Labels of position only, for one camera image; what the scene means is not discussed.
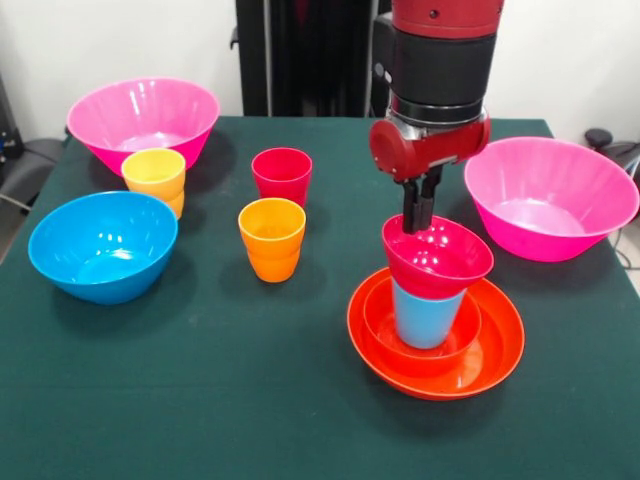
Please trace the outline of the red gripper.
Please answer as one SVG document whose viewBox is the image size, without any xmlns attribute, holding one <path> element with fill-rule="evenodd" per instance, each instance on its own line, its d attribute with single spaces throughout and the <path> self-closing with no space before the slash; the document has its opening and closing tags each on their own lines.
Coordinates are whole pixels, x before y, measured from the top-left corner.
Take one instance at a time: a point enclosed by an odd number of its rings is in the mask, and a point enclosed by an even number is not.
<svg viewBox="0 0 640 480">
<path fill-rule="evenodd" d="M 376 167 L 402 183 L 403 231 L 415 234 L 430 227 L 436 188 L 448 162 L 464 161 L 488 143 L 489 117 L 483 113 L 471 123 L 453 128 L 418 127 L 395 116 L 377 120 L 369 133 Z M 426 174 L 421 191 L 414 178 Z"/>
</svg>

